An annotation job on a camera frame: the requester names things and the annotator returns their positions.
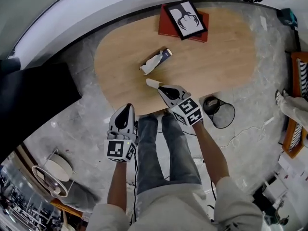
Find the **oval table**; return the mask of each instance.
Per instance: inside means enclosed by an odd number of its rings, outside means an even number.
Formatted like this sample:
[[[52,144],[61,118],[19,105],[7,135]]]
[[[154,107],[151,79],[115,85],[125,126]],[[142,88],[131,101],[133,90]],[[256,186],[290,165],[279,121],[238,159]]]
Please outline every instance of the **oval table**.
[[[255,39],[243,18],[227,8],[198,8],[209,14],[205,43],[158,35],[159,15],[121,26],[99,44],[94,60],[101,89],[115,108],[127,103],[136,115],[166,108],[146,78],[180,85],[195,98],[243,85],[256,66]],[[144,60],[162,47],[173,55],[145,76]]]

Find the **wire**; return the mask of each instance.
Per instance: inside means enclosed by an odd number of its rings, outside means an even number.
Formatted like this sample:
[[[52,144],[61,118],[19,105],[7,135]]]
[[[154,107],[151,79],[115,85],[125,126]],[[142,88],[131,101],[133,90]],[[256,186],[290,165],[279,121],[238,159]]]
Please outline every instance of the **wire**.
[[[207,205],[208,207],[211,207],[214,210],[214,207],[212,205]]]
[[[193,133],[188,133],[188,132],[185,132],[185,131],[182,131],[183,133],[186,133],[186,134],[188,134],[188,135],[192,135],[192,136],[196,136],[197,137],[197,135],[195,135],[195,134],[193,134]]]
[[[213,193],[214,199],[215,199],[215,201],[216,201],[216,195],[215,195],[215,193],[214,193],[213,182],[212,182],[212,180],[211,180],[211,188],[212,188],[212,193]]]
[[[136,180],[137,180],[137,172],[138,172],[136,152],[134,153],[134,157],[135,157],[134,216],[135,216],[135,222],[136,222],[137,221],[137,217],[136,217]]]
[[[132,183],[131,183],[131,186],[135,186],[135,184],[136,184],[136,181],[132,182]]]

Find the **gray marble floor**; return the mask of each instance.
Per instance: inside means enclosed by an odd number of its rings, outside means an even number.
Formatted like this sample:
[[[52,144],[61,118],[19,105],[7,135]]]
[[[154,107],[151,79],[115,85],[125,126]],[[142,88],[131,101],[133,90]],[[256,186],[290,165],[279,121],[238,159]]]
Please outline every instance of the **gray marble floor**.
[[[205,127],[225,154],[230,174],[236,184],[247,193],[255,190],[273,172],[281,147],[283,115],[275,104],[274,93],[288,82],[285,50],[295,50],[293,32],[276,18],[269,8],[234,2],[199,2],[197,7],[227,7],[239,13],[255,34],[257,66],[252,81],[245,86],[215,93],[234,105],[236,116],[225,129],[215,128],[205,119]],[[114,110],[104,97],[93,66],[93,57],[102,38],[114,28],[159,14],[159,10],[123,19],[82,39],[64,51],[57,61],[67,62],[82,93],[82,99],[56,115],[29,138],[25,144],[34,158],[44,158],[59,149],[71,163],[74,179],[105,199],[115,164],[103,156],[109,117]],[[266,19],[266,27],[260,17]],[[183,127],[192,133],[192,129]],[[198,165],[204,190],[210,180],[202,163],[197,139],[187,135],[192,156]],[[168,176],[169,152],[162,134],[157,135],[157,153],[163,173]],[[134,163],[128,164],[128,183],[134,181]]]

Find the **picture frame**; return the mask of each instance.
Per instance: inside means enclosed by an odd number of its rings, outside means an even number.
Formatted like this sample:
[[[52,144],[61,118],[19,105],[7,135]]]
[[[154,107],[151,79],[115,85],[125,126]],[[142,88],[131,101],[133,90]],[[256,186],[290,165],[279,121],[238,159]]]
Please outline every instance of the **picture frame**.
[[[191,0],[173,2],[164,7],[181,40],[207,32]]]

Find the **fiducial marker cube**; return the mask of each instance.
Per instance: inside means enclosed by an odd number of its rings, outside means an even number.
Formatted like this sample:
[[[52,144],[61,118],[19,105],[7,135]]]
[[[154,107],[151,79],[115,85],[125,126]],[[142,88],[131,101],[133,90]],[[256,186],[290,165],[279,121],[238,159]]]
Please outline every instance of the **fiducial marker cube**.
[[[105,140],[105,156],[114,162],[130,162],[136,150],[133,140]]]
[[[179,122],[189,127],[203,118],[201,105],[194,101],[191,96],[170,110]]]

